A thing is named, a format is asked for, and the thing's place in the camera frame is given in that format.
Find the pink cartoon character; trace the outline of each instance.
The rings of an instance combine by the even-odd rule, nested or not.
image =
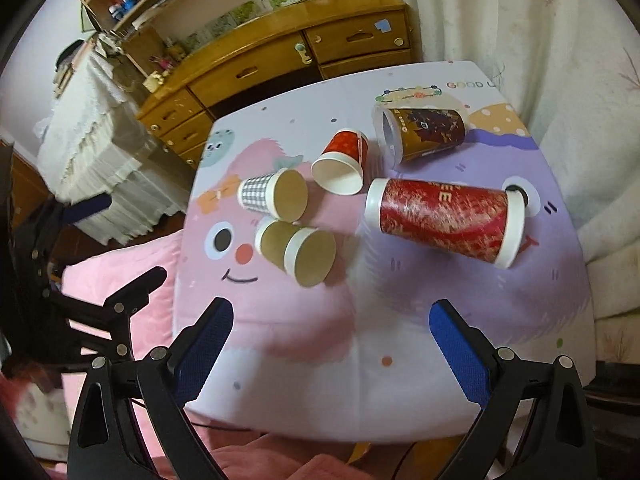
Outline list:
[[[241,180],[273,173],[283,161],[307,179],[309,202],[300,223],[334,233],[337,242],[332,270],[313,288],[300,287],[255,250],[255,231],[263,216],[242,209],[236,199]],[[175,328],[193,324],[219,296],[234,307],[228,348],[255,349],[310,364],[340,361],[355,331],[345,262],[363,207],[364,195],[324,192],[310,177],[310,163],[301,156],[286,157],[275,140],[249,145],[222,179],[190,205],[178,271]]]

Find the metal bolt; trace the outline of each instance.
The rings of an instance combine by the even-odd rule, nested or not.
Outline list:
[[[503,346],[502,348],[498,348],[498,357],[504,361],[511,361],[514,357],[516,357],[516,354],[513,353],[513,350],[511,350],[511,348]]]
[[[153,361],[159,361],[160,359],[164,359],[166,357],[166,348],[164,346],[156,346],[151,351],[151,358]]]
[[[566,355],[561,355],[558,359],[558,362],[563,368],[571,368],[574,365],[574,362],[571,361],[571,358],[567,357]]]
[[[98,369],[98,368],[102,368],[107,362],[107,359],[105,359],[104,357],[100,356],[94,359],[94,361],[91,363],[92,368],[94,369]]]

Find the plastic cup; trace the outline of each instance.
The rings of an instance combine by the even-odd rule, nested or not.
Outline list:
[[[287,222],[295,222],[303,215],[307,200],[305,178],[289,168],[248,178],[238,187],[238,202],[244,209]]]
[[[331,233],[274,218],[264,219],[258,225],[255,248],[304,287],[324,281],[336,254],[335,239]]]
[[[465,120],[455,110],[439,108],[374,109],[374,126],[387,160],[396,167],[465,140]]]
[[[318,186],[337,195],[354,195],[364,184],[367,138],[357,130],[342,129],[311,165]]]
[[[365,220],[380,232],[508,269],[520,249],[525,205],[518,191],[377,178]]]

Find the cable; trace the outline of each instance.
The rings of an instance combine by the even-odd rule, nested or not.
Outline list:
[[[398,473],[400,472],[400,469],[402,467],[402,464],[404,463],[404,461],[406,460],[406,458],[409,456],[409,453],[412,452],[413,448],[415,447],[415,445],[418,444],[417,442],[414,442],[413,444],[411,444],[409,446],[409,449],[407,449],[404,452],[404,455],[402,455],[402,458],[400,459],[400,462],[398,462],[398,465],[396,466],[396,470],[394,471],[394,473],[391,475],[391,479],[390,480],[396,480],[396,476],[398,476]]]
[[[144,405],[143,402],[140,402],[139,400],[136,400],[136,399],[131,399],[131,402],[133,402],[134,404],[137,404],[138,406],[146,410],[146,406]],[[200,424],[199,422],[192,422],[191,420],[189,422],[191,423],[192,426],[198,426],[199,428],[209,428],[210,430],[217,430],[217,431],[235,431],[235,432],[253,431],[253,430],[248,430],[246,428],[223,428],[222,426],[210,426],[209,424]]]

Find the wooden drawer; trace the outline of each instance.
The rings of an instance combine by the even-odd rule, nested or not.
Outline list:
[[[404,65],[412,62],[411,49],[392,50],[391,52],[379,52],[368,56],[352,57],[323,65],[320,67],[322,77],[331,79],[346,74],[373,70],[385,66]]]
[[[382,32],[376,24],[382,30],[388,30],[389,27],[391,30]],[[409,47],[409,35],[402,10],[325,23],[308,28],[305,32],[316,60],[321,64]]]
[[[191,91],[206,107],[210,107],[242,90],[304,68],[307,65],[295,48],[298,43],[302,43],[309,54],[302,35],[298,32],[290,34],[215,67],[190,84]]]
[[[162,136],[161,140],[180,154],[207,140],[212,126],[213,120],[206,112],[201,112]]]
[[[180,90],[140,119],[146,129],[162,137],[178,124],[202,111],[200,103],[187,89]]]
[[[200,158],[202,157],[202,152],[204,151],[204,147],[206,145],[206,141],[202,144],[198,144],[194,146],[190,150],[183,152],[180,154],[180,158],[184,160],[187,164],[189,164],[192,168],[197,168],[200,163]]]

